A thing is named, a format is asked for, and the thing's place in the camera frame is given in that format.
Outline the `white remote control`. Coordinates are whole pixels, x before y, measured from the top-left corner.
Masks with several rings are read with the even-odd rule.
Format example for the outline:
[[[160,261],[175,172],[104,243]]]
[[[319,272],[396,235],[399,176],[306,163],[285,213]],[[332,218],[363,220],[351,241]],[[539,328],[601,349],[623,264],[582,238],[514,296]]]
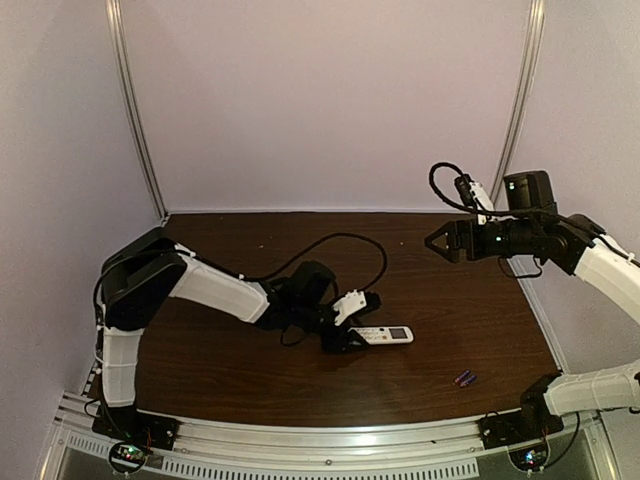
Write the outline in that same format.
[[[353,327],[364,330],[370,345],[404,345],[414,341],[414,334],[407,326]]]

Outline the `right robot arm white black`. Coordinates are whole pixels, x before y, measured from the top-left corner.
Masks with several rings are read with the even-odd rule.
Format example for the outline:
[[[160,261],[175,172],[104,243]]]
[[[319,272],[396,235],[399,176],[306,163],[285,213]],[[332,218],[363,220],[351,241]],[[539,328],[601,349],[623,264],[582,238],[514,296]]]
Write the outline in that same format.
[[[559,213],[544,170],[503,179],[507,206],[494,207],[484,187],[458,166],[434,164],[428,174],[433,193],[465,213],[428,235],[425,246],[451,263],[529,256],[552,263],[569,277],[599,291],[633,321],[639,319],[639,262],[582,214]],[[526,390],[512,430],[519,440],[535,440],[565,414],[594,410],[639,410],[639,363],[582,374],[545,376]]]

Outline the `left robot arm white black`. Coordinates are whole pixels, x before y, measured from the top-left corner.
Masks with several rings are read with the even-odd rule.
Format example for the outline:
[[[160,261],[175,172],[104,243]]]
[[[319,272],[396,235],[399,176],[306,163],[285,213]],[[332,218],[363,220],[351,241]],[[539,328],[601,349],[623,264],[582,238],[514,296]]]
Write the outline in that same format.
[[[353,330],[356,318],[379,309],[381,300],[363,288],[324,302],[336,290],[335,274],[317,261],[304,261],[285,277],[245,277],[174,242],[160,227],[148,231],[103,264],[93,292],[106,429],[123,444],[143,436],[135,415],[138,349],[167,299],[204,305],[260,330],[297,327],[319,336],[324,351],[342,353],[365,344]]]

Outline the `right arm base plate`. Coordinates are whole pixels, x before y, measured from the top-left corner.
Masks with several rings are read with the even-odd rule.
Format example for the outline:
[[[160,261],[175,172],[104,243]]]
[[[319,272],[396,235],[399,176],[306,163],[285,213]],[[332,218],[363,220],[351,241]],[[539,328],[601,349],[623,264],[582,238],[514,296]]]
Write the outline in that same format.
[[[560,417],[551,416],[537,423],[527,419],[521,410],[501,414],[489,412],[477,421],[477,425],[485,449],[542,440],[564,429]]]

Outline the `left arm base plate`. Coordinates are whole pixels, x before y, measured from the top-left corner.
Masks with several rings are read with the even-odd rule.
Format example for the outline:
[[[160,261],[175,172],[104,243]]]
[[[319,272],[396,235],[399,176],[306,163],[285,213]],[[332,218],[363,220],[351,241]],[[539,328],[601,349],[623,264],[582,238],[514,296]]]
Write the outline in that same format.
[[[128,406],[101,408],[91,430],[137,446],[171,451],[178,427],[175,418],[143,413]]]

